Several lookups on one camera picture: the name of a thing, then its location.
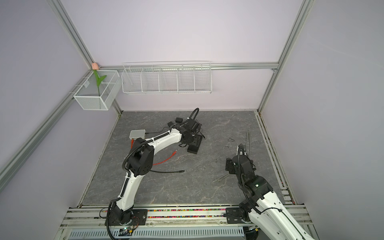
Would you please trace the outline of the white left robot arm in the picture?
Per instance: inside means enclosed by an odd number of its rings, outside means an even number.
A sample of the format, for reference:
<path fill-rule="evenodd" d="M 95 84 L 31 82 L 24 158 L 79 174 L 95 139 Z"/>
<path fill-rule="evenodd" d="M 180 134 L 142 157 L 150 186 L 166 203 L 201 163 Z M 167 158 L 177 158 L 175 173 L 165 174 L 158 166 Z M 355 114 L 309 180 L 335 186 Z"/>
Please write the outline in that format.
<path fill-rule="evenodd" d="M 170 122 L 168 130 L 158 136 L 134 140 L 133 148 L 122 163 L 122 169 L 126 172 L 122 190 L 119 196 L 109 203 L 105 222 L 107 227 L 130 225 L 134 220 L 134 200 L 142 179 L 152 171 L 156 153 L 176 143 L 181 148 L 187 147 L 189 153 L 198 153 L 204 138 L 201 134 L 201 124 L 196 120 L 199 111 L 199 108 L 194 109 L 183 122 Z"/>

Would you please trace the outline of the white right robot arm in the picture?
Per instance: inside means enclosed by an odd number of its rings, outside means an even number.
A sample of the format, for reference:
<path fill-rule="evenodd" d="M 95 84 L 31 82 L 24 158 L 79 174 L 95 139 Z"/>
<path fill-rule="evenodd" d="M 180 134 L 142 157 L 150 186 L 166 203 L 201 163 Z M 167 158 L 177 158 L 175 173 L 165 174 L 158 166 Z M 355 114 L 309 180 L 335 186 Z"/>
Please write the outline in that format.
<path fill-rule="evenodd" d="M 256 167 L 246 147 L 238 145 L 233 158 L 226 160 L 226 171 L 235 175 L 245 196 L 239 204 L 240 220 L 259 227 L 271 240 L 312 240 L 280 201 L 268 181 L 255 174 Z"/>

